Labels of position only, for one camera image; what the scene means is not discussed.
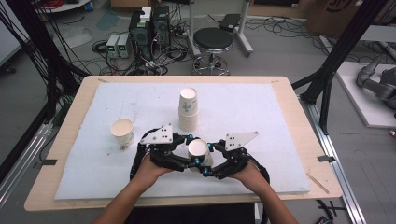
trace white mounting plate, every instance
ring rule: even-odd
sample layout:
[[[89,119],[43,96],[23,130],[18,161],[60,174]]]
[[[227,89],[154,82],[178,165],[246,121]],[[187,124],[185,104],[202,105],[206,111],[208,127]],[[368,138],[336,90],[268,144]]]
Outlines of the white mounting plate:
[[[172,139],[172,124],[163,125],[159,130],[154,133],[149,133],[145,138],[140,140],[141,144],[170,144]]]
[[[227,133],[225,140],[225,150],[231,151],[243,147],[251,139],[259,135],[259,132],[251,133]]]

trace power supply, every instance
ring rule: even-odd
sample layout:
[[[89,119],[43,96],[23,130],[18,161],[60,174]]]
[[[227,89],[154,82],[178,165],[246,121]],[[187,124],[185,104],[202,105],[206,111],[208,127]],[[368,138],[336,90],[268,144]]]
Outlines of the power supply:
[[[120,57],[119,49],[117,48],[117,42],[119,41],[119,38],[120,35],[111,35],[111,37],[108,39],[106,43],[108,57],[110,58]]]
[[[152,60],[151,42],[153,39],[153,25],[152,21],[141,21],[141,10],[136,10],[131,17],[129,24],[129,34],[132,39],[132,47],[134,54],[143,57],[145,60]]]
[[[131,37],[128,34],[120,35],[119,42],[117,44],[119,47],[119,54],[121,58],[129,58],[132,51]]]
[[[169,6],[154,7],[152,11],[154,31],[156,33],[157,45],[164,49],[171,45],[169,27]]]

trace electronic device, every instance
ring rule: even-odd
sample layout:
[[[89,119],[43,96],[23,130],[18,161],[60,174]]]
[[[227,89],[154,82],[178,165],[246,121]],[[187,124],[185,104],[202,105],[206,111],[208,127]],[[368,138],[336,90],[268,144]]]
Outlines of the electronic device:
[[[149,21],[151,19],[151,7],[142,7],[143,13],[140,13],[141,21]]]
[[[119,38],[120,35],[111,35],[111,37],[108,39],[106,43],[108,57],[110,58],[120,57],[119,49],[117,48],[117,43],[119,42]]]
[[[156,36],[157,46],[160,49],[171,45],[169,6],[154,7],[152,10],[152,21]]]
[[[132,14],[129,24],[129,34],[135,55],[141,55],[145,60],[152,61],[151,42],[153,39],[153,25],[151,21],[141,21],[141,9]]]
[[[117,43],[119,54],[121,58],[129,58],[132,51],[131,37],[128,34],[120,35],[119,42]]]
[[[221,21],[219,28],[228,32],[232,32],[233,28],[238,24],[241,19],[241,14],[227,14]]]

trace white paper cup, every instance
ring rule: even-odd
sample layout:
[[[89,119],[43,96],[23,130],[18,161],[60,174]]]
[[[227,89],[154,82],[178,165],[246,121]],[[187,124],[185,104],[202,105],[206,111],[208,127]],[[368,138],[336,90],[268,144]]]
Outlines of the white paper cup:
[[[186,116],[195,115],[198,112],[197,91],[193,88],[184,88],[180,92],[178,113]]]
[[[119,119],[111,127],[111,134],[119,141],[122,147],[128,147],[134,141],[133,123],[128,119]]]
[[[192,116],[186,116],[178,113],[178,126],[184,132],[192,132],[198,126],[198,112]]]
[[[213,159],[212,156],[210,155],[207,142],[205,142],[202,139],[195,139],[189,143],[189,156],[190,158],[205,156],[204,161],[201,164],[203,166],[213,165]]]

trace wrist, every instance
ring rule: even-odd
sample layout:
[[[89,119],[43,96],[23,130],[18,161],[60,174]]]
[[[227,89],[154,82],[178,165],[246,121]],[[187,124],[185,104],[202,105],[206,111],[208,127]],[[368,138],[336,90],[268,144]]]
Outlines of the wrist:
[[[127,189],[131,192],[135,192],[136,194],[138,194],[140,196],[144,192],[146,192],[146,190],[148,190],[149,187],[142,184],[142,182],[140,182],[140,181],[136,181],[136,180],[132,179],[131,182],[129,182]]]

